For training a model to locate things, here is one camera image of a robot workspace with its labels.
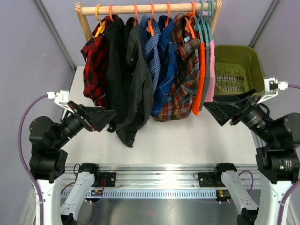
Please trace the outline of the brown red plaid shirt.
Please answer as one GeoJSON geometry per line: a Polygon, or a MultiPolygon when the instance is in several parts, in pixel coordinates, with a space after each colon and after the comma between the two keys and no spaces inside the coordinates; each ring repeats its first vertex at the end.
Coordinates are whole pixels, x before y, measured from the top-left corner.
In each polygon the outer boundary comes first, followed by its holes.
{"type": "Polygon", "coordinates": [[[172,41],[177,56],[178,74],[172,84],[168,100],[155,121],[181,120],[187,118],[192,111],[192,104],[197,94],[199,82],[199,47],[200,40],[185,30],[184,13],[174,18],[172,41]]]}

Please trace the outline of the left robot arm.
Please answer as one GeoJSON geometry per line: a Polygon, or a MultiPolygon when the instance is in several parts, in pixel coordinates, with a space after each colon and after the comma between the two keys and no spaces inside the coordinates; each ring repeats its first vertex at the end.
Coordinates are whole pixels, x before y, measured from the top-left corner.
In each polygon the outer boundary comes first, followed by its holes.
{"type": "Polygon", "coordinates": [[[99,165],[83,163],[75,184],[63,204],[60,203],[61,183],[68,153],[63,150],[81,130],[101,132],[115,116],[114,110],[101,106],[86,107],[73,101],[60,123],[46,116],[30,124],[32,145],[30,172],[37,195],[37,219],[40,225],[76,225],[82,203],[90,187],[101,182],[99,165]]]}

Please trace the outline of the orange hanger of plaid shirt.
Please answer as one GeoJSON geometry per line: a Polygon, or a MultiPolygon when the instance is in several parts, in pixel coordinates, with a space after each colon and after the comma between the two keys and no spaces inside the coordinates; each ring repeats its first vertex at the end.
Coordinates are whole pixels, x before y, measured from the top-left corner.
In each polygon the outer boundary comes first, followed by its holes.
{"type": "Polygon", "coordinates": [[[189,35],[191,35],[192,39],[195,38],[195,33],[194,30],[192,28],[192,19],[195,16],[195,3],[194,1],[190,2],[192,4],[192,11],[191,12],[187,12],[186,15],[189,16],[189,19],[186,19],[186,26],[185,26],[185,30],[189,33],[189,35]]]}

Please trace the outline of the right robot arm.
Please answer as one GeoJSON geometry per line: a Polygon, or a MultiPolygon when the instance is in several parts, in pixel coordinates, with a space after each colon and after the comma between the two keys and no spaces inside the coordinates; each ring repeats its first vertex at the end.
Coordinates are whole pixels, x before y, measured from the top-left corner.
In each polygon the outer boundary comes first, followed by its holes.
{"type": "Polygon", "coordinates": [[[265,145],[256,149],[260,174],[259,204],[252,201],[232,163],[218,163],[210,178],[225,186],[237,209],[239,225],[284,225],[291,193],[300,184],[300,115],[287,114],[276,120],[255,90],[238,95],[215,96],[204,103],[219,125],[243,123],[265,145]]]}

